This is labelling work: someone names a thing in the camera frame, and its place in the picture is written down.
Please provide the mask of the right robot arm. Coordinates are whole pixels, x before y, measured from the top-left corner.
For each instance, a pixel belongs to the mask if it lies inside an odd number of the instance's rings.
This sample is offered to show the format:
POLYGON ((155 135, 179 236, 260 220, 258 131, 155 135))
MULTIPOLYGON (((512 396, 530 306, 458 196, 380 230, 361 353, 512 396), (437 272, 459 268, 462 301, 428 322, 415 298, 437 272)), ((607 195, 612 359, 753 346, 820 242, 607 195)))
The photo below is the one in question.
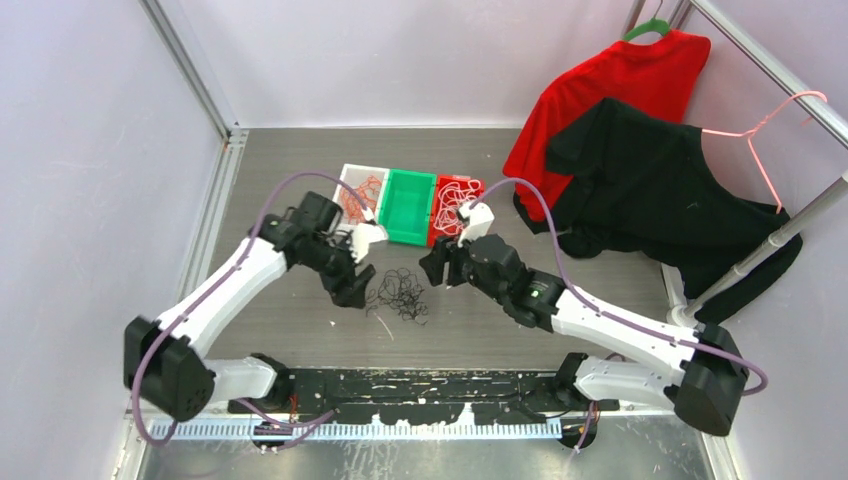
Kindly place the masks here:
POLYGON ((522 326, 624 356, 616 362, 568 354, 554 386, 565 409, 592 401, 641 403, 670 410, 703 433, 730 433, 753 366, 725 328, 670 325, 612 305, 527 266, 495 234, 464 243, 440 238, 419 265, 431 285, 471 285, 522 326))

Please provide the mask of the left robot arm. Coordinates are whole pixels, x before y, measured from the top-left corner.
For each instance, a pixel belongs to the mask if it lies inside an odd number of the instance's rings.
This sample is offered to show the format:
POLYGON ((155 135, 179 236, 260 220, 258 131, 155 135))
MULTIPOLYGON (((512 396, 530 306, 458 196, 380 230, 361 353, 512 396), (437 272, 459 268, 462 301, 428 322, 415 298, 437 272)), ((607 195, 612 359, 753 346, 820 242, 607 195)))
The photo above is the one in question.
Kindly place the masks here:
POLYGON ((370 210, 339 230, 341 207, 309 191, 284 215, 266 214, 230 258, 195 291, 156 319, 133 319, 124 332, 124 384, 134 404, 147 401, 177 422, 213 404, 277 413, 290 407, 294 386, 283 363, 261 353, 212 360, 225 327, 266 287, 293 267, 317 273, 331 302, 362 309, 376 273, 362 262, 388 233, 370 210))

